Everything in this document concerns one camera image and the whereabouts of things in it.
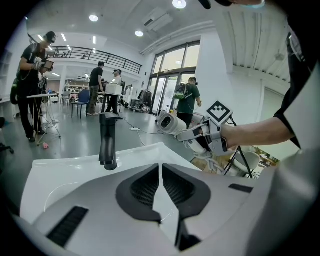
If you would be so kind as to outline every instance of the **man in green shirt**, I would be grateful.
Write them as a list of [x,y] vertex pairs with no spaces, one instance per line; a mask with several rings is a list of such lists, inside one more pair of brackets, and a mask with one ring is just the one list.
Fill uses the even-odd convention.
[[194,116],[195,100],[198,106],[201,107],[200,92],[197,87],[197,79],[194,76],[189,78],[186,85],[187,95],[184,99],[180,99],[177,108],[177,118],[185,122],[186,128],[189,129],[192,117]]

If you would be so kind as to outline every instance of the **round ceiling light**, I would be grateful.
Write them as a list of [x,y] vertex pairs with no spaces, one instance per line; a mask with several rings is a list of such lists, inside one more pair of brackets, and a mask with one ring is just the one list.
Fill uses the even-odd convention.
[[143,33],[142,31],[140,31],[140,30],[137,30],[137,31],[135,32],[135,35],[136,35],[137,37],[143,37],[143,36],[144,36],[144,33]]
[[183,9],[187,6],[187,3],[185,0],[173,0],[172,4],[175,8],[178,8],[178,9]]
[[97,21],[99,20],[98,16],[96,16],[96,15],[94,15],[94,14],[90,15],[89,19],[90,19],[90,21],[92,21],[92,22],[97,22]]

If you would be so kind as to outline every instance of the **face mask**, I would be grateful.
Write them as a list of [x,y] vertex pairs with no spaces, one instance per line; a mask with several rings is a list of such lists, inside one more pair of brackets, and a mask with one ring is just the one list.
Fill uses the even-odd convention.
[[259,8],[262,8],[266,5],[266,1],[265,0],[262,0],[262,2],[260,4],[253,4],[253,5],[242,5],[243,7],[246,7],[246,8],[253,8],[253,9],[259,9]]

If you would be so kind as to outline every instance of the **balcony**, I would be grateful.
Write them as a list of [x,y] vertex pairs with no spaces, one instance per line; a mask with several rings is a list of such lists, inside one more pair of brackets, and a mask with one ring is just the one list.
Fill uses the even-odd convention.
[[66,46],[51,47],[51,49],[52,50],[47,51],[48,58],[70,58],[89,60],[94,62],[104,62],[104,64],[109,64],[121,70],[131,71],[136,74],[140,73],[142,67],[142,65],[134,61],[100,50]]

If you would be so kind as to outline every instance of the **gray floor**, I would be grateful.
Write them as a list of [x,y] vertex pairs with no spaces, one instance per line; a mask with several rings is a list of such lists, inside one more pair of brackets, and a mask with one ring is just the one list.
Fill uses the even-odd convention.
[[[34,160],[75,158],[98,155],[100,152],[100,124],[98,116],[86,116],[82,112],[82,119],[77,116],[77,108],[71,118],[71,106],[59,106],[53,104],[54,117],[59,120],[57,125],[61,139],[50,134],[45,135],[44,142],[49,148],[44,150],[42,146],[30,143],[25,137],[25,131],[19,117],[15,122],[5,126],[0,133],[0,140],[11,146],[15,153],[8,151],[0,155],[0,167],[3,171],[0,183],[8,198],[16,206],[20,207],[21,198],[28,175]],[[133,113],[129,109],[121,108],[120,116],[125,118],[133,126],[139,127],[148,133],[157,133],[158,126],[155,124],[156,117],[151,114]],[[130,125],[125,120],[119,120],[116,124],[116,150],[128,150],[143,147],[138,133],[129,130]],[[140,132],[141,140],[145,145],[163,142],[168,148],[190,161],[193,158],[191,150],[178,142],[172,135],[154,135]]]

